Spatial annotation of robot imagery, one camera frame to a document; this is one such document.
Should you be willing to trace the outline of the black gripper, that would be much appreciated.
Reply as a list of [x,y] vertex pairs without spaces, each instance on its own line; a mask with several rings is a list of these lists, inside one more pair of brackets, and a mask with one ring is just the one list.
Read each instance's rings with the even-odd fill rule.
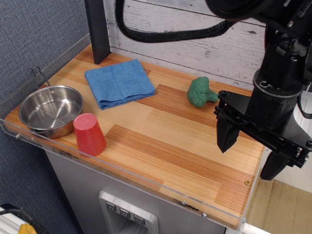
[[311,137],[297,124],[293,111],[303,85],[273,86],[257,71],[252,95],[222,90],[214,113],[217,118],[217,145],[222,153],[231,148],[243,131],[272,152],[260,178],[274,179],[287,165],[301,168],[312,150]]

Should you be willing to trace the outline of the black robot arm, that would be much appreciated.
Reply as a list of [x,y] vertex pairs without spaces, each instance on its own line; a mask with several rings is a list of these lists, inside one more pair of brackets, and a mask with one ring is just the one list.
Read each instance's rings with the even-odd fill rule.
[[251,96],[219,92],[215,107],[217,144],[225,152],[244,132],[271,150],[260,174],[272,180],[285,167],[302,167],[311,137],[297,124],[294,109],[312,82],[312,3],[309,0],[210,0],[217,16],[266,24],[265,56],[253,78]]

